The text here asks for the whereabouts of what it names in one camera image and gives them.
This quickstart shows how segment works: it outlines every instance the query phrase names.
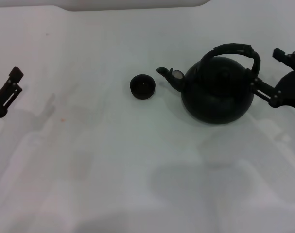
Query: kettle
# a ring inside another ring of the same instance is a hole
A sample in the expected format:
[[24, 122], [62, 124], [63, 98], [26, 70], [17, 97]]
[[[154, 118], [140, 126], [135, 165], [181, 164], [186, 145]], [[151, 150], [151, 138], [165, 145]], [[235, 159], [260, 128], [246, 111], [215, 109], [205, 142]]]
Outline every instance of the kettle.
[[183, 104], [197, 119], [210, 124], [226, 124], [239, 119], [251, 106], [254, 93], [246, 69], [238, 62], [216, 57], [239, 54], [254, 59], [251, 72], [260, 71], [260, 57], [250, 45], [225, 44], [215, 47], [184, 75], [181, 71], [158, 68], [157, 72], [181, 92]]

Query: white surface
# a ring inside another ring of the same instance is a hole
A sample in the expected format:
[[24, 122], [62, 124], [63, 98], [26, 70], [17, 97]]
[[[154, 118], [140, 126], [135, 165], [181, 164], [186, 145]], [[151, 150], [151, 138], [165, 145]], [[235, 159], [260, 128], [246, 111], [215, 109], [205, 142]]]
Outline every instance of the white surface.
[[199, 6], [208, 0], [0, 0], [0, 7], [59, 6], [70, 11]]
[[[295, 50], [295, 1], [0, 9], [0, 87], [13, 66], [25, 74], [0, 119], [0, 233], [295, 233], [295, 110], [256, 98], [208, 126], [156, 73], [229, 42], [251, 44], [275, 85], [289, 68], [273, 49]], [[156, 81], [146, 101], [129, 90], [140, 73]]]

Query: kettle body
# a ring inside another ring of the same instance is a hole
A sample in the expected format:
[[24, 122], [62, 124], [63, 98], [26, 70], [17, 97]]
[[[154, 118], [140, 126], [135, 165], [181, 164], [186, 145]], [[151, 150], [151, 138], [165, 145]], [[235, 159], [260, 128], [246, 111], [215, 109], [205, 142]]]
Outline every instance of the kettle body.
[[166, 68], [158, 68], [157, 72], [181, 92], [186, 109], [200, 121], [227, 124], [239, 119], [249, 109], [254, 97], [250, 80], [245, 77], [246, 69], [229, 58], [204, 58], [185, 75]]

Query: kettle spout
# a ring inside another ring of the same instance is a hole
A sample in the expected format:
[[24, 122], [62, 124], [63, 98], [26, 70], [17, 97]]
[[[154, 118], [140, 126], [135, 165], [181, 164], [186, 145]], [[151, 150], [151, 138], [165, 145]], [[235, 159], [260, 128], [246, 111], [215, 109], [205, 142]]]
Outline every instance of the kettle spout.
[[173, 71], [173, 69], [168, 70], [164, 67], [160, 67], [157, 69], [157, 72], [162, 75], [163, 77], [165, 77], [165, 79], [168, 81], [168, 83], [178, 92], [181, 92], [184, 88], [184, 74], [179, 71], [179, 70], [175, 70]]

